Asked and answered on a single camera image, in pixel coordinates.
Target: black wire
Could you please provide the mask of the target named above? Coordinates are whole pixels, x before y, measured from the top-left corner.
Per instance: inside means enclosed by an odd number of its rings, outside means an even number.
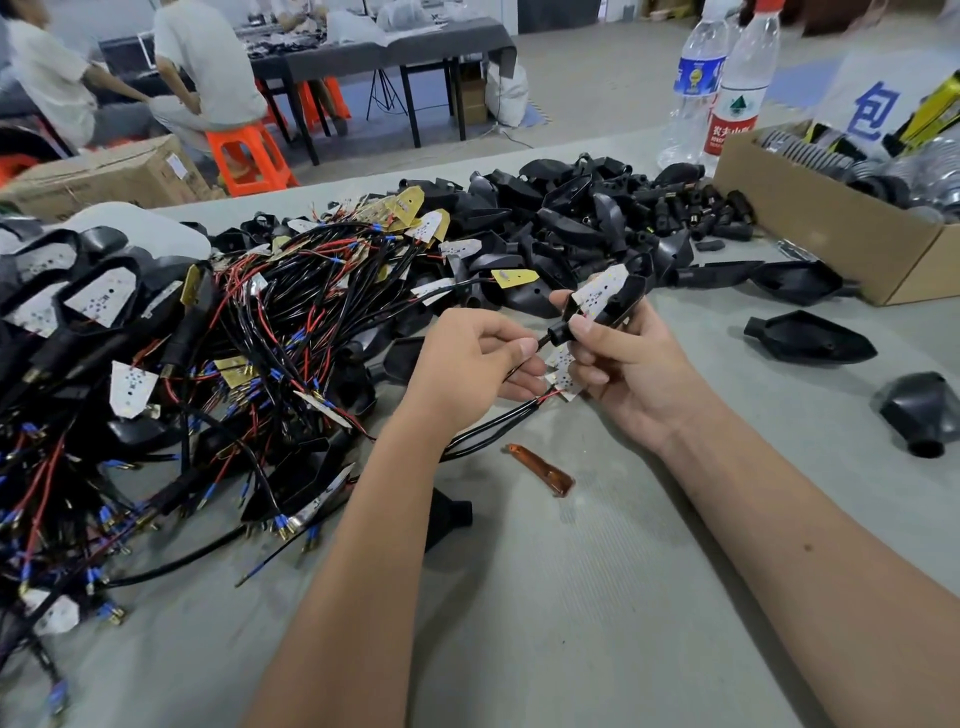
[[[193,562],[199,559],[204,558],[207,554],[213,553],[218,548],[222,548],[227,544],[232,544],[234,541],[240,538],[240,536],[242,536],[246,530],[247,530],[247,527],[245,525],[238,526],[234,528],[232,531],[230,531],[229,533],[221,536],[216,541],[213,541],[207,544],[203,548],[198,548],[196,551],[193,551],[192,553],[188,553],[186,556],[182,556],[176,561],[171,561],[169,564],[164,564],[163,566],[157,567],[156,569],[151,569],[149,571],[144,571],[139,574],[134,574],[133,576],[122,576],[117,579],[110,579],[110,581],[107,584],[100,585],[97,591],[101,592],[101,591],[106,591],[108,589],[117,589],[119,587],[131,587],[134,584],[143,584],[144,582],[150,581],[151,579],[156,579],[160,576],[165,576],[168,573],[173,573],[178,569],[182,569],[183,567],[189,564],[192,564]]]
[[[247,456],[247,459],[250,460],[250,464],[253,466],[253,472],[256,475],[257,482],[260,486],[267,492],[267,497],[270,499],[271,504],[274,506],[277,513],[280,512],[280,506],[276,503],[276,496],[274,496],[274,491],[270,487],[270,480],[267,479],[267,474],[263,472],[263,468],[260,467],[260,460],[253,453],[253,450],[250,449],[250,446],[247,445],[233,430],[224,425],[217,418],[206,414],[202,409],[197,409],[192,407],[186,402],[181,402],[180,407],[189,415],[197,417],[203,420],[205,423],[213,427],[214,429],[219,429],[221,432],[226,434],[230,441],[240,448],[240,450]]]

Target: gray table surface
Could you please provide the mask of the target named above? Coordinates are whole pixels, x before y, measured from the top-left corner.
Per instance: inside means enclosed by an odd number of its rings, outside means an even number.
[[[398,65],[414,65],[442,59],[487,53],[513,78],[516,46],[503,24],[489,17],[447,23],[435,33],[395,40],[383,47],[376,43],[324,45],[284,55],[295,83],[321,76],[346,76]]]
[[[474,169],[516,170],[539,157],[611,155],[652,171],[658,131],[524,150],[403,173],[173,207],[163,214],[213,231],[257,210],[302,214],[333,199],[385,191],[403,177],[465,182]],[[760,256],[731,243],[702,260]],[[751,316],[791,309],[749,290],[657,290],[655,307],[723,398],[844,510],[898,553],[960,593],[960,447],[932,461],[908,455],[871,409],[891,379],[936,370],[960,387],[960,300],[814,311],[867,335],[879,356],[810,368],[771,360],[744,340]],[[520,317],[535,328],[544,322]],[[379,411],[401,390],[387,387]],[[655,462],[617,437],[583,400],[552,400],[504,442],[572,474],[557,500],[500,448],[441,466],[437,486],[473,501],[475,523],[425,559],[410,720],[427,726],[827,726],[743,582]],[[126,478],[150,492],[166,466]],[[183,525],[138,542],[127,572],[177,558],[236,524],[221,498]],[[334,523],[324,527],[328,544]],[[241,542],[115,597],[119,628],[85,624],[51,641],[73,692],[68,728],[233,726],[324,549],[287,552],[243,588],[236,579],[274,545]],[[16,661],[3,724],[43,724],[46,681]]]

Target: hand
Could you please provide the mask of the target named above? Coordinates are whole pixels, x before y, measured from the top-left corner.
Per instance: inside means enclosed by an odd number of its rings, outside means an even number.
[[[506,316],[449,308],[427,332],[401,406],[426,413],[452,436],[483,417],[497,395],[524,401],[546,392],[539,378],[546,365],[536,353],[533,331]]]
[[[563,310],[569,291],[550,302]],[[686,358],[663,319],[646,299],[636,305],[625,330],[570,319],[576,361],[570,374],[603,405],[633,440],[653,452],[713,401],[719,401]]]
[[[187,96],[186,101],[183,102],[183,105],[190,110],[190,113],[200,116],[200,94],[196,91],[193,91],[189,96]]]

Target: black cable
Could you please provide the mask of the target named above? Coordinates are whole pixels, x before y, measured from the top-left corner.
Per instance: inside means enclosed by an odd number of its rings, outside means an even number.
[[[213,541],[207,544],[203,548],[198,548],[196,551],[193,551],[192,553],[188,553],[186,556],[182,556],[176,561],[171,561],[169,564],[164,564],[163,566],[157,567],[156,569],[151,569],[149,571],[144,571],[139,574],[134,574],[133,576],[122,576],[117,579],[110,579],[110,581],[107,584],[100,585],[97,591],[101,592],[101,591],[106,591],[108,589],[117,589],[119,587],[131,587],[134,584],[143,584],[144,582],[150,581],[151,579],[156,579],[160,576],[165,576],[168,573],[173,573],[178,569],[182,569],[183,567],[189,564],[192,564],[193,562],[199,559],[204,558],[207,554],[213,553],[218,548],[222,548],[227,544],[232,544],[234,541],[240,538],[240,536],[242,536],[246,530],[247,530],[247,527],[245,525],[237,526],[232,531],[221,536],[216,541]]]

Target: fingernail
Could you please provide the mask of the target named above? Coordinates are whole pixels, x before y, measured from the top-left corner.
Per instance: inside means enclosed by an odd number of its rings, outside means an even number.
[[[537,353],[537,339],[520,339],[520,350],[523,352],[523,358],[529,359]]]
[[[590,330],[593,328],[593,322],[589,321],[584,316],[581,316],[579,313],[573,314],[570,317],[570,330],[575,334],[580,334],[581,336],[586,336],[590,333]]]

